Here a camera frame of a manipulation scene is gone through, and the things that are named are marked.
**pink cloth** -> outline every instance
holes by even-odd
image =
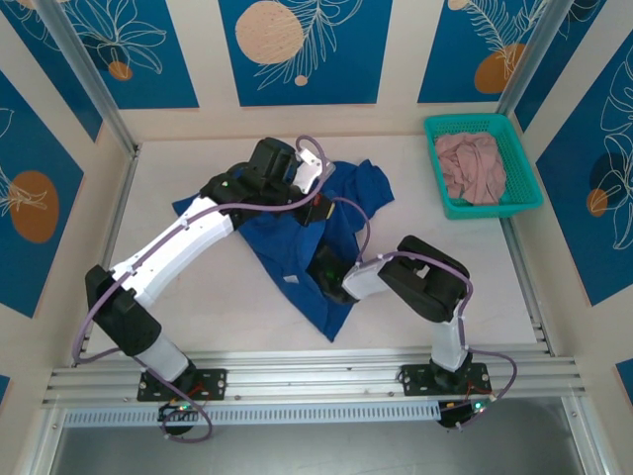
[[[440,136],[435,142],[451,198],[496,205],[505,193],[505,169],[497,141],[488,133]]]

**plastic basket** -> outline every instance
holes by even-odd
[[[543,195],[521,142],[510,120],[501,114],[458,114],[429,117],[424,121],[428,148],[435,178],[442,196],[444,213],[449,220],[507,218],[521,211],[537,208]],[[505,173],[505,193],[498,205],[474,206],[463,199],[451,199],[439,166],[435,141],[444,134],[488,132],[497,140]]]

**vertical metal post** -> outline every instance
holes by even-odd
[[[509,116],[521,99],[536,68],[556,37],[558,29],[574,4],[574,0],[542,0],[549,5],[534,28],[518,65],[510,76],[497,103],[497,113]]]
[[[90,55],[77,37],[74,28],[63,11],[61,4],[55,0],[33,0],[50,35],[57,43],[59,50],[70,64],[72,71],[103,117],[117,142],[130,157],[136,152],[136,141],[126,126],[119,108],[110,91],[106,87],[99,71]]]

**purple cable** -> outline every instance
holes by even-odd
[[[367,217],[367,213],[365,213],[365,211],[358,206],[356,203],[354,203],[352,200],[348,200],[347,198],[343,198],[342,196],[336,196],[334,198],[332,198],[332,201],[340,201],[341,203],[347,203],[348,205],[352,206],[353,208],[356,209],[356,211],[358,211],[361,216],[363,217],[363,220],[365,220],[365,229],[367,230],[367,234],[365,235],[365,242],[363,242],[363,245],[361,246],[360,250],[358,251],[358,256],[356,257],[356,262],[362,262],[363,261],[363,253],[365,252],[365,249],[367,248],[367,244],[369,244],[369,237],[371,235],[371,228],[369,226],[369,218]]]
[[[201,211],[200,213],[192,216],[189,220],[187,220],[187,222],[184,225],[180,225],[180,226],[174,228],[171,232],[169,232],[162,239],[160,239],[155,245],[153,245],[145,254],[143,254],[132,265],[132,271],[137,270],[139,267],[141,267],[144,262],[146,262],[150,257],[152,257],[170,239],[172,239],[174,236],[176,236],[181,231],[188,229],[189,225],[195,223],[196,221],[200,220],[201,218],[204,218],[205,216],[210,215],[211,213],[214,213],[216,211],[224,211],[224,210],[253,210],[253,211],[263,211],[263,212],[272,212],[272,213],[277,212],[277,213],[280,213],[280,212],[284,212],[284,211],[291,211],[291,210],[294,210],[295,208],[300,208],[300,207],[308,204],[318,194],[320,189],[323,187],[323,183],[325,182],[325,170],[326,170],[326,165],[327,165],[327,157],[325,156],[325,152],[324,152],[322,146],[320,145],[320,143],[318,143],[314,138],[312,138],[310,136],[299,136],[297,138],[296,144],[297,144],[297,150],[298,151],[301,150],[301,142],[302,141],[308,141],[308,142],[312,143],[315,146],[316,150],[318,151],[318,158],[321,161],[321,174],[320,174],[320,176],[318,178],[318,183],[316,184],[315,189],[313,191],[311,191],[308,195],[306,195],[301,200],[299,200],[299,201],[297,201],[295,203],[290,203],[288,205],[264,206],[264,205],[250,205],[250,204],[247,204],[247,203],[224,203],[222,205],[217,205],[217,206],[214,206],[212,208],[209,208],[208,210]],[[73,359],[74,359],[74,361],[76,363],[91,363],[91,362],[96,361],[96,360],[98,360],[100,358],[103,358],[104,356],[107,356],[109,354],[116,353],[116,352],[120,351],[118,348],[110,348],[110,349],[107,349],[105,351],[102,351],[101,353],[98,353],[98,354],[95,354],[93,356],[90,356],[88,358],[82,358],[81,357],[81,348],[82,348],[82,345],[83,345],[83,340],[86,337],[86,332],[88,331],[88,327],[92,323],[92,320],[95,318],[95,316],[97,315],[97,312],[99,312],[99,310],[101,310],[101,307],[103,307],[103,305],[107,302],[107,300],[110,297],[112,297],[112,295],[117,291],[117,289],[119,287],[121,287],[123,285],[123,283],[130,276],[131,276],[131,274],[128,273],[128,272],[126,272],[124,275],[122,275],[117,281],[115,281],[114,284],[112,284],[112,286],[106,292],[104,292],[104,294],[97,300],[95,305],[93,305],[92,308],[89,310],[88,315],[86,316],[86,319],[84,320],[84,322],[81,324],[79,332],[77,333],[77,336],[75,337],[75,340],[74,340],[74,342],[72,344],[72,357],[73,357]],[[213,424],[211,422],[211,419],[207,415],[207,413],[202,408],[202,406],[200,406],[193,399],[191,399],[185,393],[183,393],[178,388],[176,388],[169,381],[167,381],[164,378],[162,378],[158,373],[153,371],[151,368],[146,367],[140,360],[138,360],[135,357],[133,357],[133,359],[137,363],[139,363],[141,366],[143,366],[149,372],[149,374],[151,374],[154,378],[156,378],[158,381],[160,381],[162,384],[164,384],[167,388],[169,388],[171,391],[173,391],[179,398],[181,398],[182,400],[187,401],[189,404],[191,404],[192,407],[196,411],[198,411],[201,414],[201,416],[207,421],[207,424],[208,424],[208,427],[209,427],[209,430],[208,430],[207,434],[205,434],[202,437],[198,437],[198,438],[186,439],[186,438],[180,438],[180,437],[173,437],[173,436],[167,434],[167,431],[166,431],[167,420],[165,420],[165,421],[163,421],[161,429],[162,429],[163,433],[165,433],[167,438],[170,439],[170,440],[176,441],[176,442],[180,442],[180,443],[196,443],[196,442],[201,442],[203,440],[207,440],[209,437],[211,437],[211,433],[212,433],[212,430],[213,430]]]
[[[516,361],[514,361],[511,357],[509,357],[506,354],[498,353],[496,351],[483,351],[481,349],[471,348],[470,346],[468,346],[466,344],[466,336],[465,336],[465,331],[464,331],[464,320],[462,319],[462,317],[464,315],[464,309],[466,309],[466,306],[468,305],[469,301],[471,300],[471,297],[473,297],[473,291],[474,291],[473,283],[464,274],[462,274],[458,270],[454,269],[453,267],[445,264],[444,262],[441,262],[441,261],[439,261],[437,259],[433,259],[432,257],[427,257],[426,255],[423,255],[423,254],[418,254],[416,252],[407,252],[407,251],[402,251],[402,250],[396,250],[394,252],[389,252],[387,254],[384,254],[382,256],[382,258],[383,259],[391,259],[393,257],[399,257],[399,256],[400,257],[408,257],[409,259],[421,260],[422,262],[426,262],[429,265],[433,265],[435,267],[438,267],[438,268],[440,268],[442,270],[445,270],[449,274],[454,275],[455,277],[457,277],[458,279],[460,279],[462,282],[464,282],[466,284],[466,297],[464,297],[464,300],[462,300],[462,303],[460,304],[459,308],[457,309],[457,316],[458,316],[458,319],[459,319],[457,325],[458,325],[458,329],[459,329],[460,344],[462,345],[462,347],[464,349],[466,349],[467,351],[470,351],[470,352],[472,352],[474,354],[480,354],[480,355],[483,355],[483,356],[494,356],[494,357],[497,357],[497,358],[501,358],[501,359],[504,359],[504,360],[508,361],[512,365],[512,375],[510,376],[509,381],[507,382],[505,387],[503,389],[501,389],[499,391],[499,393],[497,394],[497,401],[499,401],[509,391],[509,389],[512,386],[512,384],[514,384],[514,381],[516,380],[516,375],[518,373],[518,366],[516,365]],[[380,257],[377,257],[376,259],[368,262],[367,264],[371,264],[371,263],[375,262],[378,258],[380,258]],[[470,404],[471,403],[458,404],[457,406],[453,406],[451,408],[443,408],[443,409],[440,410],[440,412],[452,411],[454,409],[462,408],[462,407],[468,406]],[[479,413],[478,416],[471,417],[469,420],[465,421],[463,424],[460,424],[458,429],[464,428],[465,426],[471,424],[473,421],[475,421],[482,414],[483,413]]]

